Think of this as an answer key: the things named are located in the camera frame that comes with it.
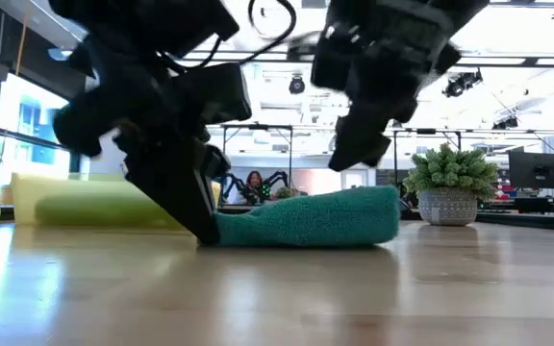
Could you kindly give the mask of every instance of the woman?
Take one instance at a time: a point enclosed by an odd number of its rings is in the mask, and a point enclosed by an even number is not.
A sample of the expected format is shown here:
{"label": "woman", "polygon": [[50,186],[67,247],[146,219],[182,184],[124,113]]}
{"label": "woman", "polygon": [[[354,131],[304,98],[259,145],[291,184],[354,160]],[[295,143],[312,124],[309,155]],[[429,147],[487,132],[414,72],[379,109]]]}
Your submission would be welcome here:
{"label": "woman", "polygon": [[[262,181],[263,181],[263,179],[262,179],[262,175],[260,175],[260,172],[251,171],[247,175],[246,184],[247,184],[248,188],[252,189],[253,191],[257,191],[257,194],[259,195],[260,194],[259,189],[262,187]],[[235,201],[235,204],[249,205],[251,203],[245,197],[243,197],[242,194],[240,194],[240,191],[239,191],[239,195],[237,196],[237,200]]]}

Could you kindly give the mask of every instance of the dark hair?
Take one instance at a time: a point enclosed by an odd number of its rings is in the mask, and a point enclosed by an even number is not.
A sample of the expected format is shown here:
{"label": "dark hair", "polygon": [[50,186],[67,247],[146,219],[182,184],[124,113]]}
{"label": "dark hair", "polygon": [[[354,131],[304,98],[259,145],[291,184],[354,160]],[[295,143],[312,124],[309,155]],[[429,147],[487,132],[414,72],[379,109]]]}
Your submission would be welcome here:
{"label": "dark hair", "polygon": [[251,178],[254,177],[254,175],[258,176],[258,179],[260,180],[260,184],[262,183],[262,175],[258,171],[251,171],[249,172],[249,175],[247,175],[247,184],[251,185]]}

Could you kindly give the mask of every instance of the computer monitor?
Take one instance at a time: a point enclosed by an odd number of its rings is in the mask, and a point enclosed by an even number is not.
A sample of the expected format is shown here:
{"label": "computer monitor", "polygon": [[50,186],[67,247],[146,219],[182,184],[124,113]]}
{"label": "computer monitor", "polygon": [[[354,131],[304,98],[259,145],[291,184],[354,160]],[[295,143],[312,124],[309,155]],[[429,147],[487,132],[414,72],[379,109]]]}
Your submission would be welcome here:
{"label": "computer monitor", "polygon": [[510,185],[554,188],[554,154],[510,152]]}

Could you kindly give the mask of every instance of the ceiling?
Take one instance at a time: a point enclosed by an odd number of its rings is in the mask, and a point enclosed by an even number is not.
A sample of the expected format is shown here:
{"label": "ceiling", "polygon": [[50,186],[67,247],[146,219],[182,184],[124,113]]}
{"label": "ceiling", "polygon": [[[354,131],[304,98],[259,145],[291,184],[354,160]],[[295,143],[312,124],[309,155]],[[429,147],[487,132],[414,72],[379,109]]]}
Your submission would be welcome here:
{"label": "ceiling", "polygon": [[[297,8],[298,20],[294,33],[304,34],[320,30],[324,24],[325,9],[303,9],[302,0],[291,1]],[[246,2],[224,0],[224,3],[238,20],[239,34],[222,45],[223,51],[253,51],[265,44],[258,32],[246,20]],[[279,34],[288,25],[287,14],[274,0],[257,0],[257,9],[264,8],[265,18],[256,17],[264,35]],[[73,48],[82,39],[82,28],[53,14],[48,0],[0,0],[0,8],[22,21],[27,16],[28,26],[45,38],[64,49]],[[524,9],[491,7],[483,10],[465,26],[453,41],[469,55],[519,54],[554,56],[554,8]],[[198,47],[208,50],[213,39]],[[264,121],[274,118],[275,110],[290,109],[290,117],[280,111],[281,121],[299,119],[310,122],[314,114],[324,116],[323,123],[331,123],[333,118],[347,113],[347,100],[326,90],[308,87],[302,95],[292,96],[287,85],[291,74],[302,72],[309,76],[308,65],[288,63],[258,62],[248,67],[248,82],[256,101],[256,114]],[[475,86],[459,98],[446,99],[442,89],[447,84],[444,77],[422,91],[419,108],[413,120],[417,127],[490,128],[492,122],[516,113],[523,126],[528,128],[554,129],[554,116],[548,116],[554,107],[554,69],[538,68],[482,68],[485,82]]]}

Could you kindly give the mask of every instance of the plant pot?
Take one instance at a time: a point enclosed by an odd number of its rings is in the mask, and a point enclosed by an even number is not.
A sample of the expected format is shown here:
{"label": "plant pot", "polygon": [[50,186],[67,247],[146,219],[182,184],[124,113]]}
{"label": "plant pot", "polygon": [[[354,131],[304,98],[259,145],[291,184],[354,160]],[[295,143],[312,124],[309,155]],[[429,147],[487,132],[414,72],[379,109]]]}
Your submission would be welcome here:
{"label": "plant pot", "polygon": [[420,193],[418,210],[420,217],[433,226],[465,226],[476,220],[478,204],[467,190],[438,187]]}

